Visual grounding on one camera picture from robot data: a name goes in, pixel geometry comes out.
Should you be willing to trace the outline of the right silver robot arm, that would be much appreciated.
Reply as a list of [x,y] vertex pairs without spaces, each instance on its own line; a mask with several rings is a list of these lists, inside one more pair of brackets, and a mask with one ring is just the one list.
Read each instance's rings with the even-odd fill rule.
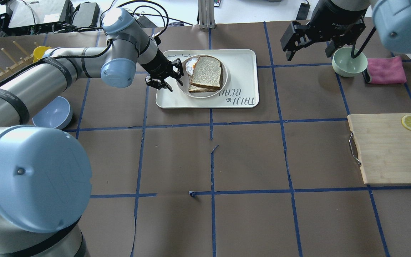
[[369,7],[374,25],[370,36],[377,32],[389,51],[411,54],[411,0],[320,0],[307,24],[292,21],[281,37],[287,60],[319,42],[329,42],[327,57],[345,45],[354,46],[366,27]]

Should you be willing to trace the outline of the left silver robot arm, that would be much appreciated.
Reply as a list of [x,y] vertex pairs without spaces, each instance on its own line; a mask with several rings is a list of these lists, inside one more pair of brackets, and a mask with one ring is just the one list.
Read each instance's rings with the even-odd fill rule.
[[0,82],[0,257],[88,257],[79,228],[92,191],[86,151],[70,133],[30,125],[38,114],[81,78],[109,86],[132,84],[136,65],[146,84],[184,75],[179,59],[159,49],[124,8],[104,16],[105,47],[49,49],[35,63]]

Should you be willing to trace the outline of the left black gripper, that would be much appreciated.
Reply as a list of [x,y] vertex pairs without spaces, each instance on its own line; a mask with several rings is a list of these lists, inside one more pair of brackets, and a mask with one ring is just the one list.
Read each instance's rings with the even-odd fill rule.
[[184,69],[180,59],[169,61],[160,50],[146,51],[139,57],[139,64],[148,73],[145,78],[147,86],[173,92],[172,87],[165,81],[168,77],[174,78],[181,86],[184,85],[181,80]]

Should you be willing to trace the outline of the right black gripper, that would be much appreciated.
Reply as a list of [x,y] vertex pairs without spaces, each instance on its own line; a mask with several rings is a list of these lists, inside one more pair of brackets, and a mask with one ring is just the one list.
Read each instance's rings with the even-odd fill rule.
[[365,0],[320,0],[311,20],[302,25],[292,21],[280,39],[287,61],[314,42],[333,41],[333,58],[349,54],[346,45],[355,43],[365,29]]

